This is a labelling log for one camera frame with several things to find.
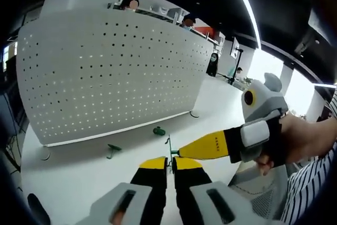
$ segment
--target black stand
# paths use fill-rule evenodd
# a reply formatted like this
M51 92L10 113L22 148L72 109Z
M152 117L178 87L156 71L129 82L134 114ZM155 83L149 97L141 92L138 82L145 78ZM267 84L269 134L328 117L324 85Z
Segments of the black stand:
M236 66L235 66L234 74L233 74L233 76L230 79L230 85L233 85L233 83L234 83L235 75L236 75L236 70L237 70L237 67L239 66L239 63L240 63L240 60L241 60L241 55L242 55L242 52L243 52L243 50L240 50L240 49L237 50L237 51L240 52L240 55L239 55L239 59L237 60L237 63L236 63Z

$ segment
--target human hand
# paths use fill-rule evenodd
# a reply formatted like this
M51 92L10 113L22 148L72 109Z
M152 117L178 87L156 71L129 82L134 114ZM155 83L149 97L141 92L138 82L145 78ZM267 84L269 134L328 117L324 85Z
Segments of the human hand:
M337 137L337 120L330 118L318 123L309 123L292 114L280 119L282 124L281 140L284 142L286 163L298 162L303 158L325 155ZM262 175L267 175L274 162L267 154L256 160Z

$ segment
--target computer monitor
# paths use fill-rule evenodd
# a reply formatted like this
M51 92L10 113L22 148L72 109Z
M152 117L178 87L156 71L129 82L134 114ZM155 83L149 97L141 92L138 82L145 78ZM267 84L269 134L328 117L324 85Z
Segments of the computer monitor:
M240 44L238 43L237 39L234 37L232 49L231 49L231 56L236 59L237 54L239 53L238 49L240 48Z

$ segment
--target black ceiling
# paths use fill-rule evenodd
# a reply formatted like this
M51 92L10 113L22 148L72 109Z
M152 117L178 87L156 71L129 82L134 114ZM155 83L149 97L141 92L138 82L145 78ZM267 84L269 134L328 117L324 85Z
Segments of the black ceiling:
M2 0L7 6L2 19L1 39L7 38L15 17L23 9L43 0ZM255 37L253 27L242 0L168 0L189 12L195 13L210 26L225 35L244 34ZM312 4L310 0L250 0L259 27L261 40L296 57L308 66L323 82L337 80L337 51L324 38L308 26ZM243 44L255 45L252 40L239 38ZM305 45L303 57L295 53L298 45ZM294 62L286 56L283 60ZM314 81L306 71L305 75Z

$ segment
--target curved white partition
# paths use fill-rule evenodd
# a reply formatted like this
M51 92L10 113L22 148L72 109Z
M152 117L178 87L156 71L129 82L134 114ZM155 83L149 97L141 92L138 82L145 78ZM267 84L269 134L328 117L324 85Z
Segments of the curved white partition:
M19 33L17 77L42 144L75 140L193 109L213 45L149 16L76 9Z

